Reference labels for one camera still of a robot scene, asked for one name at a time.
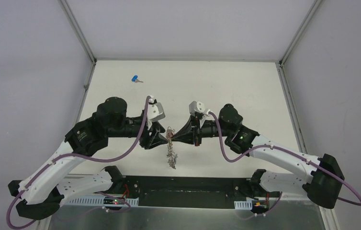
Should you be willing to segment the metal disc with keyrings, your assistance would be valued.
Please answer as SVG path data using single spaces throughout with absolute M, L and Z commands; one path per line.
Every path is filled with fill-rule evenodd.
M 172 137 L 174 136 L 174 134 L 175 134 L 175 130 L 169 126 L 166 130 L 166 139 L 168 141 L 167 158 L 168 158 L 169 167 L 171 167 L 172 169 L 176 169 L 176 163 L 178 158 L 178 155 L 175 153 L 173 149 Z

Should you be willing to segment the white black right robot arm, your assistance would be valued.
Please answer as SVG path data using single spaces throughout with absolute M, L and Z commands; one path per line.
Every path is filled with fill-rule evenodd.
M 224 157 L 224 147 L 228 146 L 239 155 L 238 160 L 253 157 L 287 170 L 287 173 L 275 173 L 257 169 L 249 180 L 253 195 L 288 192 L 307 196 L 324 208 L 335 207 L 345 179 L 335 157 L 329 154 L 318 157 L 275 145 L 269 138 L 244 126 L 243 117 L 229 103 L 215 115 L 202 102 L 193 101 L 189 112 L 189 120 L 172 136 L 172 141 L 199 146 L 203 138 L 218 137 Z

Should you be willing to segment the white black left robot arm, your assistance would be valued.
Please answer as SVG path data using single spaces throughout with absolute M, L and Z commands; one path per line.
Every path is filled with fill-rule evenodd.
M 42 220 L 56 213 L 65 203 L 90 193 L 117 194 L 124 188 L 124 177 L 112 159 L 97 159 L 94 154 L 108 146 L 110 138 L 133 138 L 137 145 L 149 150 L 164 145 L 165 131 L 159 123 L 164 109 L 154 97 L 148 96 L 138 117 L 128 117 L 127 103 L 120 97 L 108 98 L 98 105 L 91 117 L 76 123 L 65 135 L 54 154 L 30 177 L 9 183 L 11 204 L 18 215 L 31 220 Z M 85 161 L 104 162 L 100 172 L 73 182 L 65 177 Z

